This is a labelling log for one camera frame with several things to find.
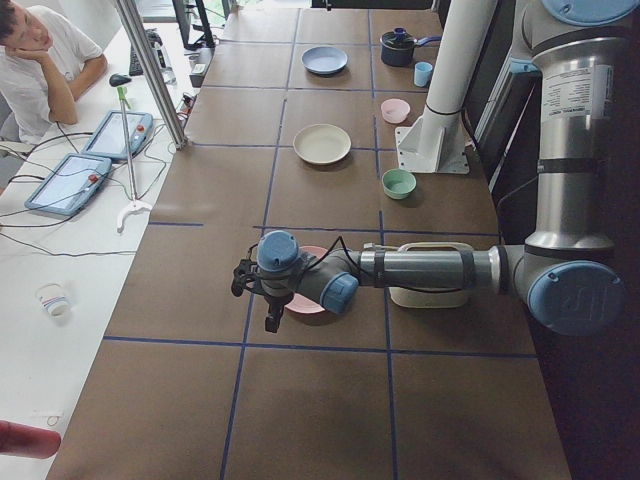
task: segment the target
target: touchscreen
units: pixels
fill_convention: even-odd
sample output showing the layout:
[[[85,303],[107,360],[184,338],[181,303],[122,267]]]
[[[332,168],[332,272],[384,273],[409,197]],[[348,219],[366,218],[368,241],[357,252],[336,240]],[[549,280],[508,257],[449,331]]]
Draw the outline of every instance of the touchscreen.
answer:
[[[136,127],[142,121],[142,115],[135,113],[127,114],[127,129],[129,138],[135,132]],[[124,144],[124,129],[122,128],[122,113],[113,113],[107,122],[102,126],[95,136],[95,140],[86,150],[87,153],[113,153],[120,154],[124,152],[126,146]]]
[[[77,201],[89,175],[95,173],[101,164],[99,160],[69,157],[31,202],[43,207],[51,206],[61,209],[71,207]]]

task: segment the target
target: white cup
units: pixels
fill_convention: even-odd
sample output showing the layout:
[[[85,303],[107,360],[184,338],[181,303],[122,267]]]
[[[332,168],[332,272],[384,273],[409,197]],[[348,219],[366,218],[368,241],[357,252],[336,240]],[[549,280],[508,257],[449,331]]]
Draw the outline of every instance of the white cup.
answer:
[[[69,311],[67,295],[57,283],[48,283],[36,290],[36,298],[52,317],[59,317]]]

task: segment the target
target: red bottle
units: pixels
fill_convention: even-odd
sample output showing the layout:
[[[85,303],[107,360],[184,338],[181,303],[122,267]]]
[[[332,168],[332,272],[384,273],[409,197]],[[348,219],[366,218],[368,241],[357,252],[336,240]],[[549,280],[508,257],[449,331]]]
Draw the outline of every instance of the red bottle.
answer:
[[[0,454],[49,458],[60,448],[58,432],[0,420]]]

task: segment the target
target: hand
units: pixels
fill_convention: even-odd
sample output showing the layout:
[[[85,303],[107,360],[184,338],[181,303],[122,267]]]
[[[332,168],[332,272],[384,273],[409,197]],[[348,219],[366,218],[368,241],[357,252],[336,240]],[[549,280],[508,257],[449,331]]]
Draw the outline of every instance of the hand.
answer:
[[[5,47],[4,51],[9,57],[35,60],[36,62],[49,58],[47,50],[23,50],[21,48]]]

